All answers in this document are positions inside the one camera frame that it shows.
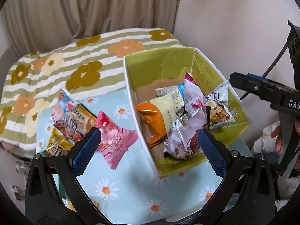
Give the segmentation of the person's right hand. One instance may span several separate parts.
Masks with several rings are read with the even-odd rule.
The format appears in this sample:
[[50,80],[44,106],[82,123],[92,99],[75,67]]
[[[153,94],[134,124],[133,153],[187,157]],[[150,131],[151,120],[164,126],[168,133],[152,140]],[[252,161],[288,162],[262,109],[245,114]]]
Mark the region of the person's right hand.
[[[300,134],[300,124],[299,120],[295,120],[295,129],[298,134]],[[283,147],[282,147],[282,137],[281,137],[281,126],[277,126],[274,131],[271,132],[271,138],[277,138],[274,144],[274,151],[275,153],[281,155],[283,152]]]

